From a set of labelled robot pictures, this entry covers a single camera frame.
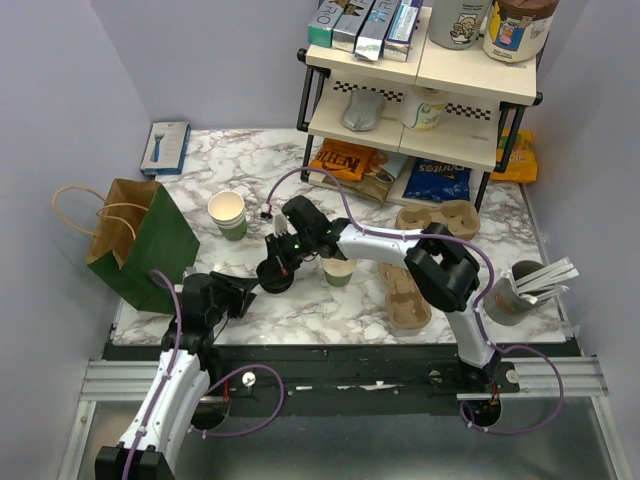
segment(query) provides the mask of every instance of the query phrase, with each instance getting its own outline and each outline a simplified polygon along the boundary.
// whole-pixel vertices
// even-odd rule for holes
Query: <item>orange snack bag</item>
[[[327,138],[311,166],[324,168],[336,178],[359,182],[375,151],[373,147]]]
[[[496,153],[497,161],[502,158],[508,135],[509,129],[506,128],[500,138],[500,145]],[[490,178],[505,182],[530,183],[535,182],[537,176],[538,164],[536,163],[536,155],[533,153],[533,134],[527,130],[520,130],[509,157],[507,171],[504,173],[493,172]]]

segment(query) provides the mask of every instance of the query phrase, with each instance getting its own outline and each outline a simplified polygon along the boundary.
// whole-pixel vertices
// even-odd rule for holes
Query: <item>white marble surface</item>
[[[237,276],[254,276],[266,256],[264,237],[271,224],[256,219],[273,183],[288,170],[300,166],[306,135],[295,130],[194,131],[191,134],[181,176],[158,179],[184,212],[201,242],[196,261],[200,272],[216,270]],[[220,190],[240,193],[252,219],[247,237],[231,243],[222,237],[207,214],[209,198]],[[297,194],[310,198],[330,219],[344,216],[339,196],[290,177],[277,190],[274,204]],[[393,227],[400,207],[380,206],[349,197],[354,216],[367,225]],[[490,184],[481,209],[482,228],[474,239],[497,269],[518,260],[540,260],[531,222],[519,188]],[[480,272],[481,282],[487,271]],[[247,315],[230,320],[219,343],[227,344],[393,344],[454,343],[442,312],[433,310],[431,322],[418,331],[399,330],[387,320],[385,285],[373,262],[360,261],[351,283],[330,287],[319,260],[303,263],[293,286],[281,295],[256,289],[258,298]],[[170,317],[137,312],[123,303],[114,332],[118,345],[158,344]],[[555,302],[527,317],[516,327],[487,320],[495,341],[563,342]]]

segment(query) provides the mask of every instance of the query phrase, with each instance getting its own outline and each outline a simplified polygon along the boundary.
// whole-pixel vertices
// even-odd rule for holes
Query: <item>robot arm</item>
[[[296,234],[271,234],[265,238],[267,258],[257,269],[257,279],[239,279],[218,273],[189,275],[181,294],[182,331],[178,339],[175,320],[162,339],[163,353],[155,379],[134,421],[116,447],[103,447],[96,459],[97,480],[122,477],[129,451],[134,447],[132,478],[173,479],[182,440],[201,397],[220,372],[209,371],[213,327],[223,316],[242,317],[255,298],[258,284],[270,293],[287,290],[303,259],[368,259],[406,267],[424,298],[445,312],[458,343],[462,374],[476,385],[489,384],[500,362],[499,354],[480,333],[470,306],[478,288],[479,266],[462,246],[433,239],[384,238],[358,231],[346,218],[330,222],[308,199],[295,197],[282,209]],[[368,232],[403,232],[367,227]],[[451,235],[440,224],[406,235]],[[176,360],[168,375],[172,355]]]
[[[425,300],[442,310],[456,337],[458,356],[469,367],[471,376],[489,383],[499,355],[484,340],[473,315],[473,292],[479,286],[479,265],[462,245],[443,240],[402,240],[363,233],[345,218],[329,222],[307,198],[289,200],[283,214],[296,229],[296,234],[269,235],[267,259],[258,267],[262,287],[281,293],[292,283],[294,271],[305,256],[319,254],[324,258],[368,259],[405,267],[411,273]],[[411,235],[431,233],[451,235],[440,224],[424,230],[389,230],[367,227],[367,232]]]

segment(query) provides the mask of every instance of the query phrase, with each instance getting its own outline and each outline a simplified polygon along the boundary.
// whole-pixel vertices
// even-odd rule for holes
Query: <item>lavender wall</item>
[[[533,207],[552,259],[569,255],[580,270],[569,318],[600,358],[640,478],[638,18],[636,0],[590,0],[527,115],[540,163]]]
[[[0,477],[53,479],[116,299],[51,195],[134,176],[149,118],[85,0],[5,2],[0,64]],[[97,202],[71,197],[61,206],[95,224]]]
[[[153,121],[293,127],[315,0],[92,0]]]

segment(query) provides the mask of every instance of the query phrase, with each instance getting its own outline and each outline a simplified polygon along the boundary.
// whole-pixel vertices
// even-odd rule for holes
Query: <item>lid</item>
[[[558,2],[559,0],[498,0],[498,5],[501,10],[506,10],[509,18],[514,20],[520,20],[523,17],[541,20],[553,15]]]

